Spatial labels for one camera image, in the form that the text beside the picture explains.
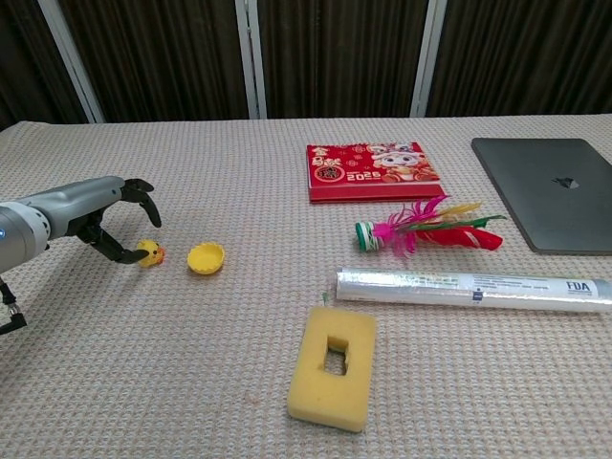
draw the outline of robotic arm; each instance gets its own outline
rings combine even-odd
[[[153,186],[141,179],[102,177],[49,189],[15,201],[0,203],[0,274],[30,261],[49,248],[48,241],[76,236],[117,263],[136,263],[148,251],[130,251],[108,234],[100,223],[104,211],[117,201],[138,203],[156,228],[160,213],[147,194]],[[26,325],[15,298],[0,278],[3,302],[11,323],[0,335]]]

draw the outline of red book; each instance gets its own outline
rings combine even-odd
[[[409,143],[308,145],[313,203],[405,201],[444,194],[421,146]]]

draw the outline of gray laptop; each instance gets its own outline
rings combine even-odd
[[[612,254],[612,165],[582,139],[471,142],[529,247]]]

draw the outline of red feather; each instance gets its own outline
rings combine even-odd
[[[442,246],[463,246],[474,249],[487,249],[488,251],[494,251],[504,241],[503,238],[496,234],[473,227],[455,227],[416,232],[420,239]]]

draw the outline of cling film roll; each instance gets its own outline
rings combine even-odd
[[[385,303],[612,311],[612,284],[601,279],[482,273],[337,270],[336,298]]]

